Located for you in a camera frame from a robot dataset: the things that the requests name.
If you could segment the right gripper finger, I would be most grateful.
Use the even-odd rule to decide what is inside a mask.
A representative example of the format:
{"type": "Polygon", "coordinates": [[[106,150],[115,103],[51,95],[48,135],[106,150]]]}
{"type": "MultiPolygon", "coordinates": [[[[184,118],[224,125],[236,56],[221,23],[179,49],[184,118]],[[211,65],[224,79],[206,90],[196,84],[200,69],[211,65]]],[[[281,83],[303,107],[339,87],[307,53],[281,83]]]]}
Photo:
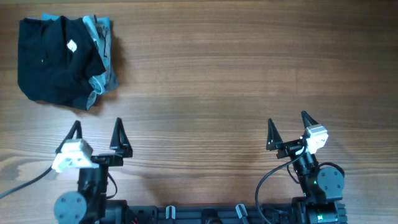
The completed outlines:
{"type": "Polygon", "coordinates": [[[281,148],[283,140],[271,118],[268,119],[268,134],[267,134],[267,146],[268,151],[274,151],[281,148]]]}
{"type": "Polygon", "coordinates": [[[315,121],[306,111],[301,111],[301,116],[302,116],[304,128],[318,125],[318,122],[315,121]]]}

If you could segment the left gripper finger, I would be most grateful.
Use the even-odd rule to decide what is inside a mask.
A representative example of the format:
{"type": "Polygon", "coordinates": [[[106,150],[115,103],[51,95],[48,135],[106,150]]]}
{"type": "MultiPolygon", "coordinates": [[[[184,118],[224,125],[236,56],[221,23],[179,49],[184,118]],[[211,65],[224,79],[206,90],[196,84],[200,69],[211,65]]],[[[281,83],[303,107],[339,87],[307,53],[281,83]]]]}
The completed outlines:
{"type": "Polygon", "coordinates": [[[72,125],[71,129],[69,130],[68,134],[65,136],[59,147],[55,150],[55,153],[58,154],[61,152],[63,145],[65,144],[66,140],[69,139],[81,139],[82,138],[82,130],[81,130],[81,123],[79,120],[76,120],[72,125]]]}
{"type": "Polygon", "coordinates": [[[122,157],[132,157],[133,155],[133,150],[124,130],[121,118],[116,119],[109,148],[114,150],[115,154],[122,157]]]}

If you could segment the black polo shirt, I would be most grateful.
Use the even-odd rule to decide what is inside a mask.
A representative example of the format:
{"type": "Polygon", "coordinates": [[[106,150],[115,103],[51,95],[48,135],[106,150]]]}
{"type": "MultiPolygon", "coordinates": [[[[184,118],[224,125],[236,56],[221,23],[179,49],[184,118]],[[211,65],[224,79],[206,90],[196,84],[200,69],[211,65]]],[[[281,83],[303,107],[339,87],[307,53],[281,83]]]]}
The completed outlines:
{"type": "Polygon", "coordinates": [[[81,18],[25,18],[19,22],[17,83],[32,101],[82,110],[93,44],[81,18]]]}

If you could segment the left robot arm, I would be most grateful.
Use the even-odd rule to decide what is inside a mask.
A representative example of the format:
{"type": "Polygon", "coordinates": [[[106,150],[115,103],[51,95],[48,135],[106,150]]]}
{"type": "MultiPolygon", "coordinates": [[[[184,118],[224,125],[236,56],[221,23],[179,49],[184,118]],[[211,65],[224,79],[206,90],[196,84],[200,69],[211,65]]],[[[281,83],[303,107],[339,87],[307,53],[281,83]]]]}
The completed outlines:
{"type": "Polygon", "coordinates": [[[108,195],[108,182],[114,182],[110,167],[121,167],[133,150],[121,118],[117,118],[109,148],[112,154],[94,155],[83,139],[81,123],[75,121],[70,132],[56,150],[52,169],[78,169],[78,188],[59,196],[54,215],[59,223],[135,223],[136,218],[126,200],[114,200],[108,195]]]}

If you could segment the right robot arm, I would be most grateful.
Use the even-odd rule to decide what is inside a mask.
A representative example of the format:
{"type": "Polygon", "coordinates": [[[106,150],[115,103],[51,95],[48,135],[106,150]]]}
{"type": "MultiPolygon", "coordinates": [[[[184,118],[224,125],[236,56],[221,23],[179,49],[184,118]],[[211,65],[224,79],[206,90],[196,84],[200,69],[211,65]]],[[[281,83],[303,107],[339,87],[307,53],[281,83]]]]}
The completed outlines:
{"type": "Polygon", "coordinates": [[[284,166],[293,167],[303,195],[289,205],[263,205],[262,215],[270,223],[344,223],[347,221],[343,199],[344,170],[332,163],[319,163],[315,153],[328,139],[328,131],[306,111],[301,112],[304,133],[294,141],[284,142],[271,119],[268,119],[268,151],[277,158],[289,158],[284,166]]]}

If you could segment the light blue crumpled garment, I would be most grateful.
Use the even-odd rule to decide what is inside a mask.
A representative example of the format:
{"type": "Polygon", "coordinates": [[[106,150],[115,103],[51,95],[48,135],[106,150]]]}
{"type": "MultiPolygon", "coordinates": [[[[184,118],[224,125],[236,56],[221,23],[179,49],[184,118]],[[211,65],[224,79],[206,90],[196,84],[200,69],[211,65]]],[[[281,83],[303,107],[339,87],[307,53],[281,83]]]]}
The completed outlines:
{"type": "MultiPolygon", "coordinates": [[[[91,77],[94,77],[94,76],[97,76],[97,75],[101,75],[102,73],[104,73],[106,71],[106,69],[105,69],[105,67],[103,65],[101,56],[99,55],[99,53],[98,53],[98,51],[97,51],[97,49],[96,49],[96,47],[94,45],[94,42],[92,41],[91,36],[89,35],[88,31],[87,31],[87,34],[89,36],[90,43],[93,44],[93,48],[94,48],[93,58],[91,59],[91,63],[92,64],[91,64],[91,67],[89,68],[89,72],[90,72],[90,74],[88,75],[88,81],[89,81],[89,79],[91,77]]],[[[79,105],[79,107],[81,109],[83,109],[83,110],[89,110],[94,105],[94,103],[97,100],[97,96],[99,95],[99,94],[96,94],[94,92],[94,89],[93,89],[93,87],[91,86],[91,84],[89,82],[88,82],[88,86],[87,87],[88,87],[88,92],[85,93],[82,96],[82,99],[80,100],[80,105],[79,105]]]]}

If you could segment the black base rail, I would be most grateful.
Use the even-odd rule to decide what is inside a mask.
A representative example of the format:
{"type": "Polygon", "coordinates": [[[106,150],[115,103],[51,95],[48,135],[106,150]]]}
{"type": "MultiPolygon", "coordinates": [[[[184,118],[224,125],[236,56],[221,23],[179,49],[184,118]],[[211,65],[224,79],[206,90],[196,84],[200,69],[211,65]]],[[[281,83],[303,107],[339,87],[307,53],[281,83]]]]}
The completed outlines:
{"type": "Polygon", "coordinates": [[[243,204],[220,207],[168,207],[131,206],[135,214],[131,223],[338,223],[347,224],[348,217],[345,205],[326,204],[294,208],[291,204],[263,204],[262,215],[256,207],[243,204]]]}

